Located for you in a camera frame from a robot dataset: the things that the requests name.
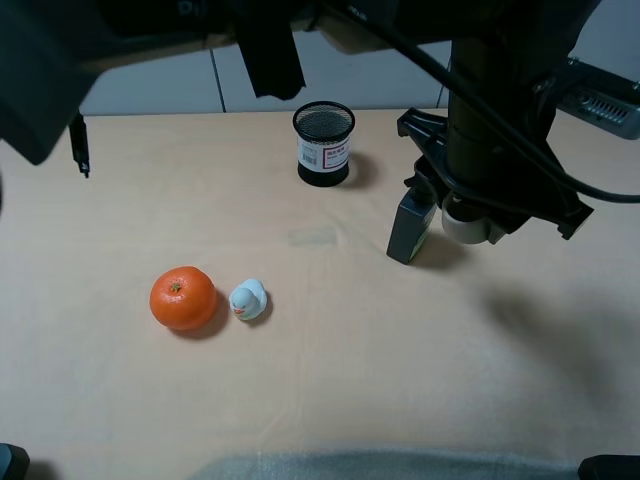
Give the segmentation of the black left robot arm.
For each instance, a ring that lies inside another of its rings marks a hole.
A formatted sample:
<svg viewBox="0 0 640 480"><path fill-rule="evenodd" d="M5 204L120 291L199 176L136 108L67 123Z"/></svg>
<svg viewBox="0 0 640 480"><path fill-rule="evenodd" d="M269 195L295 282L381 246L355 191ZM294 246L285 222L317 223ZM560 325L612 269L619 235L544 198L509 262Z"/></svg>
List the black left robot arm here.
<svg viewBox="0 0 640 480"><path fill-rule="evenodd" d="M558 110L612 133L639 112L636 82L571 52L593 1L322 1L315 28L349 53L392 48L440 82L448 116L406 113L421 150L414 185L463 244L495 243L532 218L570 238L590 199L635 204L571 176L547 137Z"/></svg>

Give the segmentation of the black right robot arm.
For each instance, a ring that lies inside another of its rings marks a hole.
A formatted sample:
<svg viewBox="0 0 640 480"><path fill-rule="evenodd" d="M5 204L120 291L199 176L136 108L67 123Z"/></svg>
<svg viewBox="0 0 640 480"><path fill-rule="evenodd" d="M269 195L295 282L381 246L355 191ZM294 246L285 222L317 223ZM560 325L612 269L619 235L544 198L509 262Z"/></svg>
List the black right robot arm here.
<svg viewBox="0 0 640 480"><path fill-rule="evenodd" d="M391 50L344 1L4 1L1 139L32 165L48 159L105 72L236 45L254 93L305 86L294 32L320 31L349 54Z"/></svg>

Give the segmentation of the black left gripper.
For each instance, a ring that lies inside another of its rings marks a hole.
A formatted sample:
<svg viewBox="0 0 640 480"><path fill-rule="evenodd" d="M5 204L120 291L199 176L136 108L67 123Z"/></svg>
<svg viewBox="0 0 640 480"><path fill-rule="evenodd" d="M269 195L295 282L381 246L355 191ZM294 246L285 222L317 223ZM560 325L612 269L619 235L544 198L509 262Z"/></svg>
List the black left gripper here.
<svg viewBox="0 0 640 480"><path fill-rule="evenodd" d="M397 120L397 131L421 152L413 175L404 180L409 197L441 211L448 195L484 208L492 245L532 218L554 224L568 240L594 212L486 128L483 139L473 139L446 118L411 108Z"/></svg>

